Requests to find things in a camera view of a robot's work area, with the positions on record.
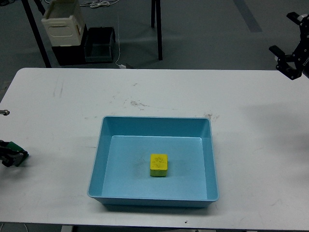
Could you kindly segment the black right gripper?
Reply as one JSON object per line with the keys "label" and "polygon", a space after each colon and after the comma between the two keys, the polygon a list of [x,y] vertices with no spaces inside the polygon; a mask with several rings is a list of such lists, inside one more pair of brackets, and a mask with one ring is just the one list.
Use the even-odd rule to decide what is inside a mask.
{"label": "black right gripper", "polygon": [[309,77],[309,15],[290,12],[287,18],[299,26],[300,41],[292,54],[286,54],[276,45],[269,48],[277,58],[276,69],[291,80],[302,75]]}

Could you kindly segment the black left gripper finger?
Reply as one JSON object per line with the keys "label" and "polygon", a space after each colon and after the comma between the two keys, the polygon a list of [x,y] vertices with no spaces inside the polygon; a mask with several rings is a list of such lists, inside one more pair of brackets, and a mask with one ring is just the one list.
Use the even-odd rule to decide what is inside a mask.
{"label": "black left gripper finger", "polygon": [[0,141],[0,160],[6,167],[18,167],[24,161],[24,149],[14,142]]}

